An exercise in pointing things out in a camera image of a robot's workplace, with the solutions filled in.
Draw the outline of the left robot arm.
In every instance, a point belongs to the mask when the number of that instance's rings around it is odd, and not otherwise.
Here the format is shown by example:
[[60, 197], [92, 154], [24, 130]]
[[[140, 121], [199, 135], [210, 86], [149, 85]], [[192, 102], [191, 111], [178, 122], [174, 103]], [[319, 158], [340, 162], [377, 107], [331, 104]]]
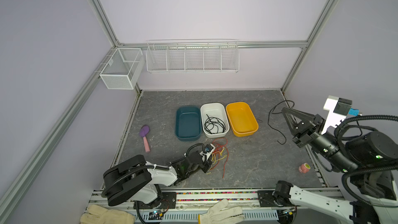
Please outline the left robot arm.
[[136, 155], [104, 172], [101, 197], [107, 199], [109, 206], [128, 200], [147, 205], [160, 203], [164, 199], [160, 185], [176, 186], [199, 170], [207, 173], [215, 149], [212, 144], [199, 143], [167, 165], [150, 163], [143, 155]]

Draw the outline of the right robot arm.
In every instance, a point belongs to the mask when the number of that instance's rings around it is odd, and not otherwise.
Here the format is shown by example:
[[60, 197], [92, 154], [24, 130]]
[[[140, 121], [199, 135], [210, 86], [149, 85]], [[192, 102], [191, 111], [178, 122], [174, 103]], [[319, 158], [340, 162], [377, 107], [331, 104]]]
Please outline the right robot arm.
[[314, 209], [347, 224], [395, 224], [398, 221], [398, 188], [392, 172], [398, 168], [398, 146], [373, 127], [366, 134], [347, 136], [360, 129], [360, 121], [397, 121], [391, 115], [355, 116], [340, 121], [333, 133], [322, 133], [325, 119], [292, 108], [282, 114], [297, 146], [309, 145], [324, 157], [334, 172], [342, 173], [342, 185], [353, 201], [333, 200], [280, 180], [273, 192], [277, 206], [288, 204]]

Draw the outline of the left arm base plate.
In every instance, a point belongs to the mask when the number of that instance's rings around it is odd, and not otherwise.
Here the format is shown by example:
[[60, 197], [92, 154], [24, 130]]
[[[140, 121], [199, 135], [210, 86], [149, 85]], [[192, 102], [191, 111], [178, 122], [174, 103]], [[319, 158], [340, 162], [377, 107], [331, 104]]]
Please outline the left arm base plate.
[[134, 209], [142, 210], [142, 209], [174, 209], [177, 203], [177, 193], [174, 191], [171, 192], [162, 192], [160, 196], [158, 196], [154, 201], [149, 204], [145, 204], [141, 201], [138, 203], [134, 203]]

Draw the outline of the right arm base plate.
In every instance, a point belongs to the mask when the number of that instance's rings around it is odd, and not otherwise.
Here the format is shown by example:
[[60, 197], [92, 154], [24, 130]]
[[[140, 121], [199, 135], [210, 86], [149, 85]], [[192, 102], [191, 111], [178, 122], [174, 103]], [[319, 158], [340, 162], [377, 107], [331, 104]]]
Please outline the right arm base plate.
[[259, 190], [257, 192], [261, 207], [293, 207], [290, 202], [290, 195], [273, 190]]

